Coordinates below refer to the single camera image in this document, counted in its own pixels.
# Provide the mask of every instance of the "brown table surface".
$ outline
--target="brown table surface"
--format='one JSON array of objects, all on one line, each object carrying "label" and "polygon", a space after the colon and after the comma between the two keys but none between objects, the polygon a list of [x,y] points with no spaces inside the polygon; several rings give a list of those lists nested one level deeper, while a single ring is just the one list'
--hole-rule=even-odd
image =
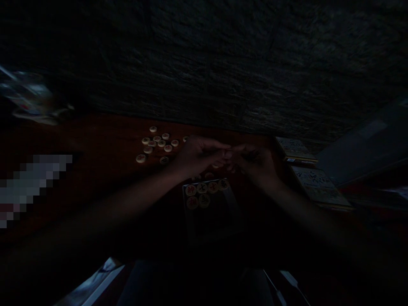
[{"label": "brown table surface", "polygon": [[[149,131],[152,125],[157,126],[157,133]],[[171,153],[156,147],[144,164],[136,163],[135,157],[143,153],[142,138],[163,133],[170,133],[170,139],[178,139],[180,145]],[[110,114],[89,114],[58,126],[27,121],[0,134],[2,179],[11,178],[20,163],[30,162],[33,154],[82,154],[62,179],[54,181],[53,188],[46,189],[45,196],[36,198],[34,204],[28,206],[20,221],[1,233],[0,243],[8,246],[19,242],[68,213],[89,205],[95,198],[112,190],[113,186],[162,169],[159,159],[165,155],[174,158],[183,148],[183,136],[190,134],[212,137],[231,145],[248,142],[270,148],[279,176],[291,184],[290,172],[278,157],[273,139],[268,136]],[[216,178],[229,179],[246,221],[245,233],[211,246],[189,248],[181,191],[183,182],[120,235],[120,239],[115,241],[117,256],[123,260],[202,256],[218,261],[249,261],[255,265],[260,262],[285,263],[294,259],[300,264],[308,264],[310,258],[315,262],[327,259],[321,245],[266,199],[240,171],[229,173],[225,167],[210,167],[202,175],[206,172],[214,173]],[[364,230],[352,212],[330,213]]]}]

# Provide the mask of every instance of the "finger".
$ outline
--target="finger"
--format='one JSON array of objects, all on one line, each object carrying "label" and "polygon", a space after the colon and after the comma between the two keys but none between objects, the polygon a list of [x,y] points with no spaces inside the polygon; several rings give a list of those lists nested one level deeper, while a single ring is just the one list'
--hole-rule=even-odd
[{"label": "finger", "polygon": [[213,165],[217,166],[217,167],[222,167],[224,166],[224,164],[220,163],[219,161],[215,161],[212,163]]},{"label": "finger", "polygon": [[238,152],[238,151],[247,151],[247,152],[252,152],[258,149],[258,146],[254,144],[239,144],[235,147],[232,147],[231,150]]},{"label": "finger", "polygon": [[227,167],[227,171],[231,171],[234,166],[236,165],[236,163],[231,163],[228,167]]},{"label": "finger", "polygon": [[231,145],[224,144],[224,143],[219,142],[218,140],[215,140],[215,139],[212,139],[212,138],[200,137],[199,140],[203,144],[202,147],[204,149],[211,149],[211,148],[229,149],[229,148],[231,148]]},{"label": "finger", "polygon": [[224,158],[225,159],[230,159],[234,155],[234,151],[228,150],[225,152]]},{"label": "finger", "polygon": [[206,163],[206,165],[215,164],[216,166],[222,167],[223,164],[220,163],[219,161],[223,159],[224,154],[225,154],[224,150],[218,150],[213,154],[203,157],[203,160]]},{"label": "finger", "polygon": [[234,156],[234,161],[236,162],[236,164],[238,166],[241,167],[241,169],[243,169],[244,171],[248,168],[249,163],[240,155],[240,154],[236,154]]}]

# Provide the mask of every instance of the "blurred object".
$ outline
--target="blurred object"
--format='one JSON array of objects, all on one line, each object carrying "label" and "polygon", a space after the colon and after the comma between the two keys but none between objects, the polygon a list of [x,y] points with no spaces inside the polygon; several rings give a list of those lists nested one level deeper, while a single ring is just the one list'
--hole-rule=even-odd
[{"label": "blurred object", "polygon": [[267,275],[266,271],[263,270],[263,272],[265,273],[266,277],[268,278],[269,282],[271,283],[271,285],[273,286],[273,288],[276,291],[276,295],[278,296],[279,302],[281,303],[282,306],[286,306],[286,300],[283,297],[282,293],[280,290],[278,290],[275,286],[275,284],[272,282],[272,280],[269,278],[269,275]]},{"label": "blurred object", "polygon": [[54,306],[93,305],[124,267],[122,263],[109,257],[98,271]]},{"label": "blurred object", "polygon": [[298,139],[275,137],[280,150],[284,154],[286,162],[299,162],[304,164],[316,164],[316,157],[309,152],[304,144]]},{"label": "blurred object", "polygon": [[9,72],[0,66],[0,70],[11,80],[0,84],[0,92],[6,98],[32,115],[48,115],[58,109],[51,91],[43,84],[40,74],[23,71]]},{"label": "blurred object", "polygon": [[62,121],[65,121],[67,118],[69,118],[70,115],[71,115],[71,112],[69,108],[60,108],[58,110],[55,110],[49,115],[28,114],[24,112],[23,110],[21,110],[20,108],[16,108],[13,111],[13,116],[17,118],[33,120],[35,122],[43,123],[47,125],[58,125]]},{"label": "blurred object", "polygon": [[294,278],[293,275],[290,274],[289,271],[280,270],[279,272],[286,278],[286,280],[287,280],[292,286],[294,286],[294,287],[300,292],[300,294],[302,295],[302,297],[305,299],[306,303],[310,306],[310,303],[309,303],[309,301],[307,300],[306,296],[305,296],[305,295],[303,294],[303,292],[299,289],[299,287],[298,287],[298,281],[296,280],[296,278]]}]

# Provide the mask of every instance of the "pixelated area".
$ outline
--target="pixelated area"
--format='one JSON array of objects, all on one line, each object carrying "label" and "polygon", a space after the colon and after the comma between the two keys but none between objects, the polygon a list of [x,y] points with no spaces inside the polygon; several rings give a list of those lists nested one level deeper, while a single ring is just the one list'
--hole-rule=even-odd
[{"label": "pixelated area", "polygon": [[8,228],[11,221],[18,221],[21,213],[33,204],[34,197],[45,194],[53,186],[66,166],[72,164],[72,155],[33,155],[32,163],[20,165],[11,179],[2,180],[0,187],[0,228]]}]

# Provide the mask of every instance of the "forearm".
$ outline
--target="forearm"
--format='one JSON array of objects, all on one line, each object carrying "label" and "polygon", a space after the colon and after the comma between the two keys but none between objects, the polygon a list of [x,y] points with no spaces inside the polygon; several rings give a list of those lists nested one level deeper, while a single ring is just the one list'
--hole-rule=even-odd
[{"label": "forearm", "polygon": [[94,272],[110,255],[109,248],[97,244],[107,243],[108,233],[135,220],[179,181],[177,173],[169,171],[150,176],[13,248],[1,256],[2,291],[35,286],[36,279],[45,276],[61,284],[81,277],[79,264],[70,267],[76,262],[85,266],[86,261],[82,269]]},{"label": "forearm", "polygon": [[348,227],[280,180],[271,179],[262,187],[295,221],[339,251],[372,281],[397,290],[402,290],[408,284],[408,267],[397,252],[390,251],[358,229]]}]

